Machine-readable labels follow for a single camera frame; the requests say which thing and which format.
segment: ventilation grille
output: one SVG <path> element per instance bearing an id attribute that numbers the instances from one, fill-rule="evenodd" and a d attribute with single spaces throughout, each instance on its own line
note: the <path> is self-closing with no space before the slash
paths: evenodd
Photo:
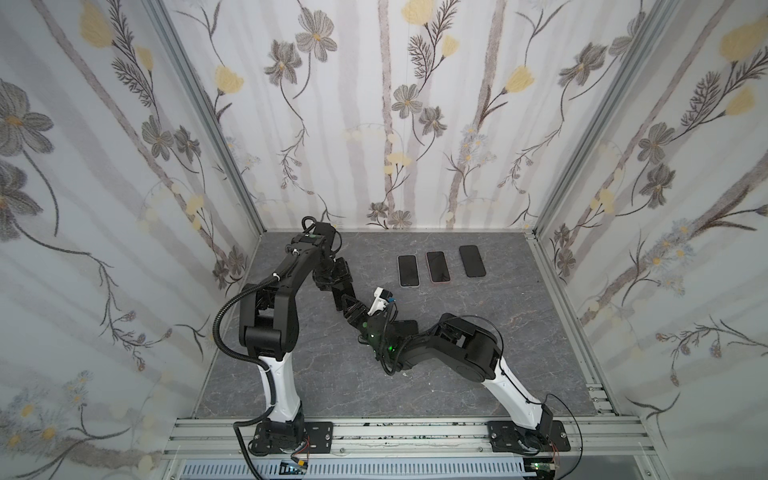
<path id="1" fill-rule="evenodd" d="M 280 459 L 253 463 L 259 475 L 272 480 L 292 478 L 512 478 L 535 477 L 525 472 L 522 458 L 318 458 L 310 459 L 306 475 L 279 475 Z M 180 480 L 251 480 L 243 460 L 187 460 Z"/>

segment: gray flower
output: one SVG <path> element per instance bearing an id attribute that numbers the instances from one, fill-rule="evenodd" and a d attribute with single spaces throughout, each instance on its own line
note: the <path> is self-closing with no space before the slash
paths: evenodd
<path id="1" fill-rule="evenodd" d="M 554 231 L 554 242 L 565 245 L 571 239 L 571 231 L 563 223 L 559 229 Z"/>
<path id="2" fill-rule="evenodd" d="M 22 188 L 27 174 L 21 168 L 0 161 L 0 242 L 18 238 L 15 215 L 37 215 L 43 211 Z"/>
<path id="3" fill-rule="evenodd" d="M 39 154 L 51 153 L 53 144 L 40 134 L 51 128 L 50 118 L 29 111 L 29 98 L 21 88 L 0 80 L 0 155 L 16 155 L 24 144 Z"/>
<path id="4" fill-rule="evenodd" d="M 597 70 L 605 63 L 605 45 L 592 45 L 589 42 L 581 53 L 576 55 L 576 65 L 570 68 L 563 68 L 560 70 L 560 81 L 558 82 L 561 87 L 564 87 L 568 82 L 576 80 L 576 83 L 583 85 L 587 83 L 589 72 Z"/>
<path id="5" fill-rule="evenodd" d="M 277 43 L 277 40 L 272 40 L 270 58 L 275 61 L 275 64 L 264 68 L 264 73 L 270 76 L 270 82 L 274 85 L 279 85 L 283 76 L 285 76 L 289 82 L 295 84 L 295 69 L 301 66 L 301 57 L 299 52 L 296 51 L 296 46 L 287 41 Z"/>
<path id="6" fill-rule="evenodd" d="M 325 12 L 315 10 L 314 17 L 307 7 L 301 8 L 299 23 L 309 33 L 296 34 L 296 46 L 306 53 L 315 51 L 315 58 L 320 61 L 328 60 L 326 50 L 336 51 L 336 43 L 328 38 L 333 33 L 333 22 Z"/>
<path id="7" fill-rule="evenodd" d="M 664 198 L 664 189 L 672 187 L 674 173 L 675 170 L 670 170 L 665 164 L 659 164 L 648 172 L 648 184 L 640 190 L 640 195 L 650 195 L 648 208 L 656 208 L 667 202 Z"/>
<path id="8" fill-rule="evenodd" d="M 637 17 L 632 18 L 627 25 L 627 33 L 629 36 L 614 38 L 611 47 L 608 49 L 608 54 L 615 57 L 616 55 L 623 55 L 626 53 L 627 50 L 629 50 L 630 45 L 632 45 L 632 41 L 634 40 L 635 35 L 637 35 L 637 31 L 640 30 L 640 25 L 643 24 L 643 20 L 645 20 L 645 12 L 640 12 L 637 14 Z"/>
<path id="9" fill-rule="evenodd" d="M 563 276 L 571 274 L 571 268 L 576 266 L 576 259 L 573 252 L 569 249 L 562 250 L 558 253 L 558 268 L 563 273 Z"/>
<path id="10" fill-rule="evenodd" d="M 378 217 L 386 218 L 386 213 L 389 211 L 389 207 L 387 207 L 384 202 L 378 202 L 378 203 L 371 203 L 371 213 L 366 215 L 366 217 L 370 218 L 371 220 L 376 220 Z"/>
<path id="11" fill-rule="evenodd" d="M 412 225 L 410 221 L 411 212 L 395 210 L 392 215 L 389 216 L 389 225 L 395 230 L 408 228 Z"/>
<path id="12" fill-rule="evenodd" d="M 152 156 L 157 158 L 163 155 L 163 160 L 170 158 L 169 147 L 174 146 L 174 136 L 169 131 L 160 131 L 160 125 L 154 119 L 154 115 L 149 116 L 149 121 L 141 124 L 141 137 L 145 142 L 152 145 Z"/>
<path id="13" fill-rule="evenodd" d="M 637 155 L 639 161 L 646 161 L 650 158 L 652 163 L 659 163 L 664 159 L 664 149 L 662 145 L 666 145 L 672 141 L 672 135 L 674 135 L 674 128 L 667 128 L 665 122 L 655 124 L 648 131 L 648 138 L 641 138 L 637 145 L 643 150 Z"/>
<path id="14" fill-rule="evenodd" d="M 230 269 L 227 266 L 227 262 L 224 260 L 216 260 L 214 266 L 214 277 L 219 280 L 219 290 L 223 290 L 227 286 L 227 275 L 229 275 Z"/>
<path id="15" fill-rule="evenodd" d="M 422 116 L 419 117 L 419 123 L 424 124 L 424 130 L 422 135 L 427 135 L 431 131 L 435 131 L 437 137 L 442 135 L 442 132 L 448 128 L 448 125 L 440 123 L 442 113 L 440 107 L 427 107 L 422 112 Z"/>
<path id="16" fill-rule="evenodd" d="M 416 84 L 400 85 L 395 90 L 393 95 L 397 102 L 392 106 L 392 109 L 400 110 L 400 118 L 408 118 L 413 114 L 418 114 L 422 110 L 422 102 L 414 100 L 419 93 L 416 91 Z"/>
<path id="17" fill-rule="evenodd" d="M 179 125 L 179 129 L 176 130 L 176 145 L 179 148 L 179 152 L 187 154 L 187 159 L 192 163 L 193 155 L 200 156 L 200 141 L 192 140 L 190 138 L 190 132 L 184 128 L 183 125 Z"/>
<path id="18" fill-rule="evenodd" d="M 233 275 L 240 275 L 240 272 L 245 270 L 245 255 L 237 245 L 232 246 L 232 251 L 227 258 L 227 265 L 229 265 L 230 271 Z"/>

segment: gray marble surface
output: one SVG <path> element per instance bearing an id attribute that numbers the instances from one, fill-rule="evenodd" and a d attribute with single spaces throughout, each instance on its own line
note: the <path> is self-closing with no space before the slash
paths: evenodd
<path id="1" fill-rule="evenodd" d="M 294 233 L 266 233 L 253 263 L 252 281 L 271 272 Z M 391 290 L 398 319 L 415 319 L 419 330 L 444 312 L 475 314 L 496 323 L 504 336 L 504 357 L 528 390 L 543 399 L 553 392 L 575 415 L 593 415 L 584 377 L 554 310 L 541 274 L 522 233 L 344 233 L 339 253 L 349 262 L 356 295 L 366 303 L 377 286 Z M 477 245 L 488 274 L 468 278 L 458 248 Z M 445 252 L 451 282 L 432 283 L 428 251 Z M 421 285 L 402 288 L 397 256 L 415 254 Z M 336 312 L 330 292 L 320 292 L 308 277 L 296 295 L 299 341 L 293 369 L 306 416 L 505 415 L 493 395 L 454 373 L 436 359 L 387 376 L 369 346 L 357 343 L 357 330 Z M 237 319 L 224 334 L 237 342 Z M 548 403 L 567 415 L 554 399 Z M 257 367 L 218 355 L 196 416 L 255 416 L 264 410 Z"/>

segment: floral wallpaper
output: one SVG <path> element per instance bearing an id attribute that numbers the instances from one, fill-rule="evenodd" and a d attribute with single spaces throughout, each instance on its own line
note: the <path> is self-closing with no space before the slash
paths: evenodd
<path id="1" fill-rule="evenodd" d="M 768 466 L 767 15 L 682 2 L 538 232 L 622 412 L 678 480 Z"/>
<path id="2" fill-rule="evenodd" d="M 257 236 L 141 4 L 15 2 L 0 45 L 2 472 L 158 477 Z"/>
<path id="3" fill-rule="evenodd" d="M 266 225 L 356 230 L 533 228 L 653 6 L 164 3 Z"/>

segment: smartphone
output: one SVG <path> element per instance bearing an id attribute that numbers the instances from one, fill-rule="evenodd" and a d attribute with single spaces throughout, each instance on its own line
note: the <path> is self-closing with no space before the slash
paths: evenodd
<path id="1" fill-rule="evenodd" d="M 485 265 L 480 257 L 480 249 L 477 245 L 461 245 L 458 254 L 462 256 L 464 271 L 467 276 L 485 276 Z"/>
<path id="2" fill-rule="evenodd" d="M 419 266 L 416 255 L 397 257 L 397 270 L 400 272 L 400 286 L 419 286 Z"/>
<path id="3" fill-rule="evenodd" d="M 433 282 L 451 281 L 451 276 L 448 273 L 448 264 L 445 262 L 445 253 L 427 252 L 427 267 L 429 267 L 429 276 Z"/>

